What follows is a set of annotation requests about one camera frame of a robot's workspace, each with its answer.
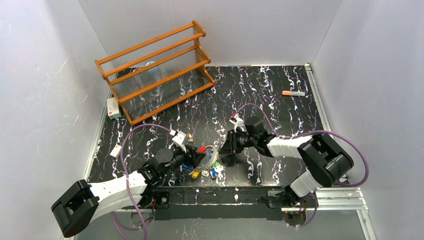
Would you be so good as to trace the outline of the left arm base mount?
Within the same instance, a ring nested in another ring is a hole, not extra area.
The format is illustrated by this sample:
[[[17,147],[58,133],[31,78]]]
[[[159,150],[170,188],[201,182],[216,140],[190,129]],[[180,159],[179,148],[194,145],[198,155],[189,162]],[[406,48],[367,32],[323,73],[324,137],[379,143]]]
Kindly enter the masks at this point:
[[[140,200],[136,200],[140,209],[168,209],[170,207],[171,194],[169,191],[149,191],[140,195]]]

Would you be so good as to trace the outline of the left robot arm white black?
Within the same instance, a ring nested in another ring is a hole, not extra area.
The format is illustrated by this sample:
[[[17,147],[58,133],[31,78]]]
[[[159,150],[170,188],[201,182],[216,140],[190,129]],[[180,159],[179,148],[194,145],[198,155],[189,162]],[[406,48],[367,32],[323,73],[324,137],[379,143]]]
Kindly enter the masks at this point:
[[[162,148],[128,176],[97,183],[76,181],[51,206],[63,237],[73,237],[98,217],[139,203],[145,191],[159,186],[166,174],[182,165],[195,169],[206,157],[205,150],[189,144]]]

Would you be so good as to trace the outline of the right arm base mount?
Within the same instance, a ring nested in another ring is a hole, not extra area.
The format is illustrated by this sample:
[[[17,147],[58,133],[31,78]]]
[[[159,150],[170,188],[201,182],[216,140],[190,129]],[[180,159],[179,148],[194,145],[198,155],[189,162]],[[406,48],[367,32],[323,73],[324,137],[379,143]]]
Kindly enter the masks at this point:
[[[314,219],[319,206],[315,193],[298,197],[291,190],[270,190],[257,202],[265,204],[270,209],[280,209],[285,225],[297,229],[305,227]]]

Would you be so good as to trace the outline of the yellow tagged key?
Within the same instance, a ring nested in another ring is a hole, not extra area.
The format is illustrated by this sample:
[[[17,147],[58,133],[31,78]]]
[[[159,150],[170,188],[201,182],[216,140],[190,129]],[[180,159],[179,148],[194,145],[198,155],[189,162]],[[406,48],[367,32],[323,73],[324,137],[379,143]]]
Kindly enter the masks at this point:
[[[193,135],[191,133],[187,134],[187,140],[189,143],[192,143],[194,141]]]

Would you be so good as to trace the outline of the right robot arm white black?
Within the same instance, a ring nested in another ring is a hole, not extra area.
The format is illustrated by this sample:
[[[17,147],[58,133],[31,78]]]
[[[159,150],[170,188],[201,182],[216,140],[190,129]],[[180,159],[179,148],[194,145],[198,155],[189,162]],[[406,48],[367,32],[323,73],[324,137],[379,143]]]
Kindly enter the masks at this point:
[[[277,197],[288,204],[294,204],[322,187],[332,187],[354,166],[350,155],[328,133],[283,139],[268,133],[255,116],[246,122],[233,117],[231,122],[234,128],[227,132],[226,140],[219,150],[221,156],[235,156],[244,149],[254,147],[266,157],[303,160],[307,171],[287,185]]]

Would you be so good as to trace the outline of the bunch of coloured keys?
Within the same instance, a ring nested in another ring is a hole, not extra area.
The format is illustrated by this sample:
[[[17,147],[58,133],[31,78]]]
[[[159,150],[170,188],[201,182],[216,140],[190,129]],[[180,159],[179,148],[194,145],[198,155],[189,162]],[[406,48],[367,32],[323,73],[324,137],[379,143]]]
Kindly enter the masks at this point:
[[[212,180],[216,180],[219,176],[223,176],[223,171],[225,170],[225,167],[220,164],[219,162],[215,162],[212,167],[209,167],[207,169],[204,170],[200,170],[200,169],[195,169],[192,166],[188,166],[186,164],[182,165],[182,168],[185,170],[189,170],[189,175],[193,178],[196,179],[199,176],[203,176],[203,177],[210,177]]]

